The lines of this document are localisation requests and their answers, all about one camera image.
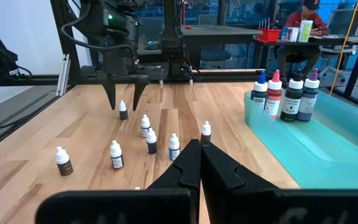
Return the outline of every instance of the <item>man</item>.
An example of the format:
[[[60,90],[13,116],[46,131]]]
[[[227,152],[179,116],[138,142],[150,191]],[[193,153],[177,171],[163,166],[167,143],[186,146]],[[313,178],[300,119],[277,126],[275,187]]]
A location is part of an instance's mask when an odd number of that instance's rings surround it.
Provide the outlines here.
[[[308,20],[313,21],[310,35],[327,35],[328,29],[323,23],[323,20],[317,13],[314,13],[314,11],[318,9],[318,3],[319,0],[304,0],[302,10],[291,14],[285,23],[285,27],[299,27],[301,21]],[[312,71],[314,65],[316,65],[321,52],[318,46],[281,46],[277,49],[278,67],[281,77],[285,76],[286,58],[292,54],[297,54],[308,59],[308,63],[302,70],[302,74],[305,77]]]

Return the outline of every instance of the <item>white dropper bottle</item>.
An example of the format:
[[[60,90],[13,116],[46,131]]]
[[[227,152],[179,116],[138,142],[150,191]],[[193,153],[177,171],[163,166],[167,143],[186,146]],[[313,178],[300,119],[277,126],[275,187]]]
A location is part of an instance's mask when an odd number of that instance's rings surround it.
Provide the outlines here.
[[[127,105],[125,104],[124,100],[119,102],[119,118],[124,121],[128,119],[128,110]]]
[[[114,140],[110,146],[110,157],[111,157],[112,167],[114,169],[120,169],[124,166],[122,150],[116,140]]]
[[[142,137],[146,138],[150,128],[150,120],[146,114],[143,114],[142,121],[140,123],[140,128],[142,130]]]
[[[149,128],[149,132],[146,136],[147,152],[149,154],[155,154],[157,152],[157,136],[152,128]]]
[[[201,142],[211,141],[211,125],[208,121],[205,121],[201,130]]]
[[[68,175],[74,171],[73,166],[70,162],[70,156],[68,156],[66,150],[62,149],[62,147],[60,146],[56,149],[55,160],[60,175]]]
[[[174,161],[180,154],[180,142],[178,136],[173,133],[169,140],[169,159]]]

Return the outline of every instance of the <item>black desk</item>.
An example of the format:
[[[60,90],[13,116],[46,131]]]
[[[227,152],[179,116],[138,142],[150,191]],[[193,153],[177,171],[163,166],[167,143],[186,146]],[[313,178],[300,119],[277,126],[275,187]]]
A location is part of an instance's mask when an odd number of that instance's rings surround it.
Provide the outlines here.
[[[189,51],[190,63],[196,68],[200,67],[202,45],[248,44],[252,42],[254,35],[262,33],[259,30],[216,25],[196,25],[192,29],[182,26],[181,31]],[[138,54],[140,57],[157,55],[161,54],[161,50],[144,50],[143,44],[139,44]]]
[[[302,42],[286,42],[286,41],[281,41],[279,40],[276,43],[263,43],[261,41],[255,40],[254,39],[254,44],[255,44],[255,49],[254,49],[254,62],[253,62],[253,68],[266,68],[266,61],[267,61],[267,57],[268,57],[268,51],[269,51],[269,46],[276,46],[276,45],[299,45],[299,46],[317,46],[317,45],[321,45],[321,43],[317,43],[317,42],[306,42],[306,43],[302,43]],[[324,43],[324,45],[335,45],[335,44],[329,44],[327,42]],[[358,45],[358,41],[357,42],[348,42],[346,45]],[[335,92],[338,95],[343,96],[344,98],[352,101],[353,103],[358,105],[358,99],[356,97],[352,96],[352,91],[354,88],[354,85],[356,84],[358,78],[358,56],[356,59],[356,62],[354,64],[352,73],[349,77],[349,80],[347,82],[345,91],[341,91],[338,90],[337,88],[334,88],[333,92]]]

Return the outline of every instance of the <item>wall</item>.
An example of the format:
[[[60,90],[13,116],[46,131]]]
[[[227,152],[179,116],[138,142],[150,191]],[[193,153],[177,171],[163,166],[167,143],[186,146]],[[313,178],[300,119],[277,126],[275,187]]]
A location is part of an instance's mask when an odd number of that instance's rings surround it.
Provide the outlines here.
[[[76,39],[86,41],[79,33]],[[0,0],[0,39],[19,56],[17,64],[34,75],[58,74],[62,49],[50,1]],[[90,65],[88,50],[77,47],[81,65]],[[26,90],[27,86],[0,87],[0,102]]]

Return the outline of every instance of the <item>desk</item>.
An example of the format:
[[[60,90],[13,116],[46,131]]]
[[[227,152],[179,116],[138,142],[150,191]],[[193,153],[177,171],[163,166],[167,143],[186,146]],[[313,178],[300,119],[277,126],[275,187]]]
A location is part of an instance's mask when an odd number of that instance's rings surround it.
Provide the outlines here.
[[[192,27],[192,29],[186,29],[185,26],[181,26],[181,31],[189,51],[190,63],[196,68],[200,68],[202,45],[246,44],[252,42],[254,35],[262,33],[260,30],[230,26],[197,25]],[[138,53],[144,57],[148,54],[160,54],[161,50],[144,50],[144,44],[139,44]]]
[[[0,142],[0,223],[33,223],[39,204],[64,190],[147,188],[172,163],[171,133],[182,148],[200,137],[204,120],[212,125],[212,142],[247,168],[283,188],[299,186],[244,122],[243,96],[252,83],[149,85],[138,109],[121,121],[111,111],[100,85],[76,86],[35,118]],[[128,105],[133,85],[117,85],[117,99]],[[140,135],[142,115],[149,115],[158,137],[158,153],[146,153]],[[125,166],[113,170],[109,147],[120,143]],[[54,161],[64,147],[74,173],[62,177]],[[200,223],[209,223],[201,191]]]
[[[318,45],[321,45],[321,43],[318,43],[318,42],[303,43],[303,42],[286,42],[286,41],[281,41],[281,40],[279,40],[278,42],[275,42],[275,43],[263,43],[261,41],[255,40],[255,39],[254,39],[254,44],[255,44],[255,49],[254,49],[253,68],[266,68],[266,61],[268,58],[267,54],[269,51],[269,46],[276,46],[276,45],[299,45],[299,46],[313,46],[314,45],[314,46],[318,46]],[[358,45],[358,41],[357,42],[348,42],[347,45]],[[260,52],[261,52],[262,48],[263,48],[262,59],[260,59],[261,58]],[[340,96],[342,96],[358,105],[358,99],[356,97],[352,96],[352,91],[353,91],[354,85],[356,84],[357,78],[358,78],[358,56],[357,56],[356,62],[354,64],[354,67],[352,69],[352,73],[349,77],[349,80],[347,81],[345,91],[341,91],[341,90],[338,90],[337,88],[334,88],[333,92],[337,93],[338,95],[340,95]]]

